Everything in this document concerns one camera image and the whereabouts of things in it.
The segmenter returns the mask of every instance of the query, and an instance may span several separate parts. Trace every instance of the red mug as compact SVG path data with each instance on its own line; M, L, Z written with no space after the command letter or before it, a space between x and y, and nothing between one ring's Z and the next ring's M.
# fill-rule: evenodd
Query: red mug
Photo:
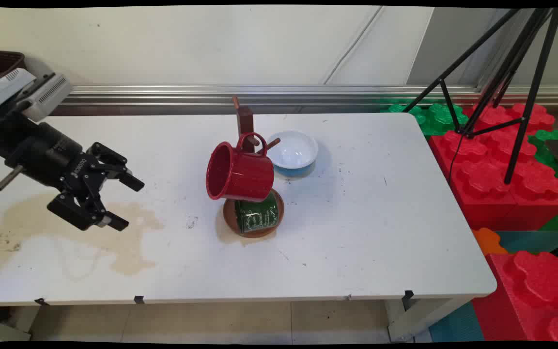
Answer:
M242 150L246 137L255 135L262 142L262 154ZM222 142L215 148L206 170L206 191L213 200L264 201L275 181L273 162L266 156L266 141L255 132L242 133L236 148Z

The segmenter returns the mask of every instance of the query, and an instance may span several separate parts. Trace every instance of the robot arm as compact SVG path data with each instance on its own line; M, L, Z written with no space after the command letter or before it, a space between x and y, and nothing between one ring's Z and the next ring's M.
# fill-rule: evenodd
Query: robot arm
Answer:
M36 78L18 68L0 79L0 157L13 169L0 181L0 190L22 173L59 190L48 210L80 230L91 225L124 230L128 222L107 210L100 190L107 179L118 179L135 191L143 188L126 158L98 142L84 152L77 142L40 122L71 90L62 74Z

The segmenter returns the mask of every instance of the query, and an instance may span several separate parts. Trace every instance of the mug handle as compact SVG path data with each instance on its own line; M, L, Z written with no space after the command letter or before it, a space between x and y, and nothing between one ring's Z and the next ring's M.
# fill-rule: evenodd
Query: mug handle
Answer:
M246 139L246 137L250 135L256 136L262 142L262 157L265 157L266 152L268 151L268 146L266 146L266 140L264 140L264 138L260 136L259 133L255 133L255 132L242 133L241 137L238 139L238 144L236 145L236 149L242 150L242 145L244 143L244 140Z

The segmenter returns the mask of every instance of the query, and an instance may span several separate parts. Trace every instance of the red foam block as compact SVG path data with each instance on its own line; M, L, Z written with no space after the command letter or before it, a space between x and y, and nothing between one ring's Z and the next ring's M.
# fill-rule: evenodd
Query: red foam block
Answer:
M449 167L456 150L458 150L460 137L461 135L450 130L441 136L431 136L428 140L432 153L434 153L434 157L436 157L436 161L438 161L438 165L440 165L445 177L449 175ZM479 142L478 139L467 139L464 137L454 164L463 163L465 161L472 163L485 161L487 153L487 146Z
M451 191L472 229L496 228L516 206L503 176L504 170L487 161L454 165Z
M512 117L512 119L517 119L522 117L525 112L525 105L522 103L516 103L511 108L507 109L507 114ZM538 130L547 130L552 132L554 126L555 118L546 112L544 106L539 104L533 104L533 110L531 111L531 117L529 118L529 124L527 126L527 134L534 135Z
M463 112L465 113L465 115L467 117L471 117L472 113L475 112L475 108L477 108L477 104L473 104L472 106L468 107L468 108L464 108ZM494 112L494 113L505 113L505 108L503 108L502 106L498 106L496 108L492 108L492 104L490 104L489 106L486 106L483 111L481 112L481 115L479 115L479 119L481 119L482 117L485 117L485 115L487 115L490 112ZM479 130L478 128L478 124L475 124L475 129Z
M488 254L498 287L472 301L485 340L558 342L558 257Z
M509 187L517 204L492 229L539 230L556 217L558 179L554 173L550 166L536 161L516 164Z
M445 177L449 176L459 139L458 133L447 131L428 140ZM476 137L464 138L452 169L451 190L473 229L495 227L516 204L509 188L502 185L503 170L490 163L487 153L487 146Z
M487 133L489 137L485 141L490 152L488 159L490 162L497 166L504 166L507 168L510 159L512 158L512 151L518 135L518 130L502 129ZM528 136L520 146L520 153L518 153L518 163L533 163L535 162L535 153L537 148L528 142Z

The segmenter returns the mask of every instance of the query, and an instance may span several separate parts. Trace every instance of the black tripod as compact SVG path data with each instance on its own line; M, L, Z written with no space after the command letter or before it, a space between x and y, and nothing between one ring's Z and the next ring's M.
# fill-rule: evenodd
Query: black tripod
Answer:
M445 85L445 78L460 64L462 64L467 57L469 57L476 49L478 49L489 37L492 36L503 24L507 23L507 21L514 16L518 12L518 9L511 9L509 10L492 28L490 28L477 42L475 42L465 53L463 53L453 64L447 68L443 73L428 86L425 91L423 91L412 103L410 103L403 112L409 112L412 107L416 106L419 101L421 101L430 91L432 91L436 86L440 84L441 89L443 90L443 95L445 95L445 100L447 101L447 106L451 113L451 117L453 119L453 123L455 126L456 132L460 133L462 137L460 138L460 142L458 144L458 150L460 145L462 144L462 138L466 136L468 139L476 135L481 135L483 133L491 132L494 130L498 130L503 127L511 126L514 124L520 124L520 129L518 130L518 135L516 135L516 142L514 143L514 148L511 153L511 159L509 165L507 166L507 172L505 173L505 179L503 183L508 185L512 181L512 175L514 168L516 167L516 162L518 161L518 154L520 153L520 146L522 146L523 139L525 137L525 132L527 131L527 125L529 124L529 118L531 116L531 111L533 110L533 104L535 102L535 97L538 93L538 89L540 88L540 82L542 80L542 75L544 75L544 68L546 66L546 61L548 60L548 55L550 53L552 42L554 41L554 35L557 31L558 26L558 7L547 7L541 9L535 9L531 14L531 17L525 24L524 28L518 35L516 42L514 42L510 52L503 60L501 67L498 69L496 74L494 75L492 81L488 84L488 86L483 90L482 96L475 108L475 111L472 113L471 117L469 118L468 122L464 126L460 126L458 123L458 117L456 116L456 112L453 109L451 103L451 97L449 96L449 92L447 91L447 86ZM538 33L542 25L548 20L549 17L551 18L550 24L548 26L548 31L546 33L544 44L542 45L542 50L540 53L540 59L538 60L538 66L535 69L535 75L533 75L533 81L531 82L531 89L529 90L529 95L527 97L527 103L525 104L525 111L522 117L518 119L514 119L512 121L504 122L502 124L485 128L483 130L479 130L477 132L473 132L473 127L475 126L476 121L479 118L479 115L483 112L483 110L492 103L492 106L496 108L499 102L501 101L507 87L509 87L510 82L518 66L520 66L520 62L522 62L525 54L529 50L535 35Z

